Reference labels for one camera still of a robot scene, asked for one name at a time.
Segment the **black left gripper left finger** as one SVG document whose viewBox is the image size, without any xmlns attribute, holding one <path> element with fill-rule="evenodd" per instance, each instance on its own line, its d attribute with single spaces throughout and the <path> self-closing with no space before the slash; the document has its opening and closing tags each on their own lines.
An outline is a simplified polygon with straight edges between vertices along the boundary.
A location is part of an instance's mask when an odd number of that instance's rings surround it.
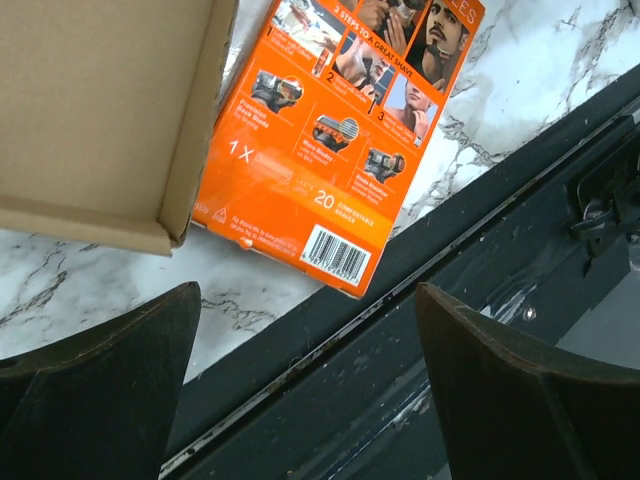
<svg viewBox="0 0 640 480">
<path fill-rule="evenodd" d="M 200 311 L 187 282 L 3 360 L 2 478 L 158 478 Z"/>
</svg>

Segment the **brown cardboard box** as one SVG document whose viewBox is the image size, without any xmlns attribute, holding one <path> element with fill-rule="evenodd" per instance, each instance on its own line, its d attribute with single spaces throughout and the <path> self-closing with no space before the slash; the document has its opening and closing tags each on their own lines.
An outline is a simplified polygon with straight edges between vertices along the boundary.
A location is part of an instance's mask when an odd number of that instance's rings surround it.
<svg viewBox="0 0 640 480">
<path fill-rule="evenodd" d="M 218 116 L 234 1 L 5 1 L 1 225 L 167 255 Z"/>
</svg>

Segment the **orange printed box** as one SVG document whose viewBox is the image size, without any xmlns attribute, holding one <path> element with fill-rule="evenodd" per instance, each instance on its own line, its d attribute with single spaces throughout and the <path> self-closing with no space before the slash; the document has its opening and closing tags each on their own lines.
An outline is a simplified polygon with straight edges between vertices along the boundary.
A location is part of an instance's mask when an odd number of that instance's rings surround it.
<svg viewBox="0 0 640 480">
<path fill-rule="evenodd" d="M 484 14 L 273 2 L 215 124 L 194 222 L 362 297 Z"/>
</svg>

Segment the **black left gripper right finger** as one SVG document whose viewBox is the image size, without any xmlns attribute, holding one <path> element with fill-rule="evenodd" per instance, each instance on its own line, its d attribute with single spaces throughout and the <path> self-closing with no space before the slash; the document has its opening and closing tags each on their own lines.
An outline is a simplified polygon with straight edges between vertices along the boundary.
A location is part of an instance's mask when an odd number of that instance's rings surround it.
<svg viewBox="0 0 640 480">
<path fill-rule="evenodd" d="M 429 283 L 416 316 L 453 478 L 638 478 L 637 370 L 559 349 Z"/>
</svg>

